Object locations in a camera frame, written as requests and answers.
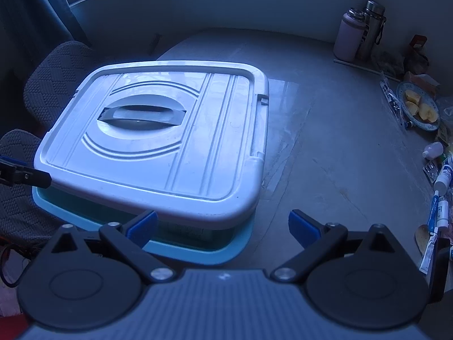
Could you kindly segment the teal plastic storage bin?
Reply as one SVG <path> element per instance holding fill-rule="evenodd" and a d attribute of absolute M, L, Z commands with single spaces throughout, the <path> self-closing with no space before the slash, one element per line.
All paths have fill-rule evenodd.
<path fill-rule="evenodd" d="M 134 214 L 115 210 L 48 188 L 32 188 L 32 198 L 42 210 L 76 227 L 96 231 L 111 221 L 126 223 Z M 247 246 L 253 231 L 254 216 L 225 230 L 201 229 L 159 220 L 144 250 L 172 260 L 198 265 L 223 265 L 236 258 Z"/>

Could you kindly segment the white storage bin lid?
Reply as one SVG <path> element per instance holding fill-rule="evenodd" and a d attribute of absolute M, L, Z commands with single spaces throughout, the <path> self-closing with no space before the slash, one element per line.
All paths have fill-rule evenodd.
<path fill-rule="evenodd" d="M 34 165 L 93 202 L 229 229 L 257 204 L 269 102 L 268 79 L 252 65 L 107 65 L 79 84 Z"/>

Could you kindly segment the grey quilted sofa cover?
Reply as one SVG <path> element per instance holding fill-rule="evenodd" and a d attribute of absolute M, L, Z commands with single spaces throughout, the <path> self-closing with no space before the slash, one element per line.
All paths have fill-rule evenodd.
<path fill-rule="evenodd" d="M 32 72 L 23 99 L 39 130 L 52 128 L 81 81 L 102 65 L 102 57 L 79 41 L 53 49 Z M 1 155 L 31 164 L 41 139 L 33 133 L 11 130 L 1 138 Z M 1 185 L 1 244 L 23 256 L 36 256 L 62 221 L 36 205 L 29 185 Z"/>

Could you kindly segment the white bottle with blue label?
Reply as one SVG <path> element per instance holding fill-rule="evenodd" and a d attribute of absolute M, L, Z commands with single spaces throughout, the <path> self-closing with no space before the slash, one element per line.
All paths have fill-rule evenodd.
<path fill-rule="evenodd" d="M 445 164 L 439 171 L 439 175 L 434 183 L 433 189 L 439 197 L 443 197 L 450 186 L 452 181 L 453 170 L 448 164 Z"/>

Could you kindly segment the small white round bottle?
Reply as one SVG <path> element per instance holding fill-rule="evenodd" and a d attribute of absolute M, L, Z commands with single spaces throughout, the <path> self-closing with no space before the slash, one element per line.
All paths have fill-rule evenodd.
<path fill-rule="evenodd" d="M 443 155 L 443 152 L 444 152 L 443 144 L 439 141 L 436 141 L 425 147 L 425 149 L 422 152 L 422 156 L 426 160 L 435 160 L 436 158 Z"/>

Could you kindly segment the blue curtain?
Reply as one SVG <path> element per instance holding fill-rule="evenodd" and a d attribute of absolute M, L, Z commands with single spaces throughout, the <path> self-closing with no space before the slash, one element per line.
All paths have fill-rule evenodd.
<path fill-rule="evenodd" d="M 1 0 L 1 19 L 30 52 L 52 50 L 66 41 L 91 44 L 68 0 Z"/>

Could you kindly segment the silver foil snack package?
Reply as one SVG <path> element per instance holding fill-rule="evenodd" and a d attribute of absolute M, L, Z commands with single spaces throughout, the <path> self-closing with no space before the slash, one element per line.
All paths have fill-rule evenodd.
<path fill-rule="evenodd" d="M 401 108 L 401 102 L 400 100 L 398 100 L 398 98 L 390 88 L 388 78 L 385 76 L 383 71 L 380 73 L 379 85 L 390 108 L 390 111 L 393 113 L 397 123 L 405 130 L 411 129 L 413 123 L 410 120 L 405 119 L 405 115 Z"/>

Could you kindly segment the plate of apple slices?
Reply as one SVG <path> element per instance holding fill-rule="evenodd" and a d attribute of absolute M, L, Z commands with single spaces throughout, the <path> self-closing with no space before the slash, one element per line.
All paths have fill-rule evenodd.
<path fill-rule="evenodd" d="M 419 86 L 404 81 L 396 89 L 402 110 L 409 120 L 424 131 L 437 131 L 440 125 L 439 109 L 433 98 Z"/>

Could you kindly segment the clear plastic bag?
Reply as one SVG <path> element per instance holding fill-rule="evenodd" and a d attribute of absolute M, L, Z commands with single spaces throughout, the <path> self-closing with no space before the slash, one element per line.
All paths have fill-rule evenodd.
<path fill-rule="evenodd" d="M 453 97 L 440 96 L 436 100 L 441 121 L 449 128 L 453 128 Z"/>

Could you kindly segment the dark red box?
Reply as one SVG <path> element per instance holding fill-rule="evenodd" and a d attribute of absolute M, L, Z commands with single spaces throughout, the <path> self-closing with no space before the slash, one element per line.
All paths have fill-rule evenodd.
<path fill-rule="evenodd" d="M 405 51 L 403 65 L 406 71 L 414 75 L 424 74 L 429 66 L 429 59 L 423 52 L 427 37 L 414 35 Z"/>

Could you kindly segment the pink water bottle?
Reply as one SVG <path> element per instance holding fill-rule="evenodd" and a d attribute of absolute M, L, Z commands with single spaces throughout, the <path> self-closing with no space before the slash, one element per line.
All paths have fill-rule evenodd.
<path fill-rule="evenodd" d="M 366 30 L 365 15 L 356 8 L 350 8 L 342 17 L 333 54 L 341 61 L 352 62 Z"/>

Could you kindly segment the steel thermos flask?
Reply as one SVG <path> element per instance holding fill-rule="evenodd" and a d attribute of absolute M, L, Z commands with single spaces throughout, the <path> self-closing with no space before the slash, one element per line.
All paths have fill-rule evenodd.
<path fill-rule="evenodd" d="M 357 57 L 367 59 L 375 46 L 379 45 L 386 23 L 385 7 L 375 0 L 368 0 L 363 11 L 366 29 L 358 49 Z"/>

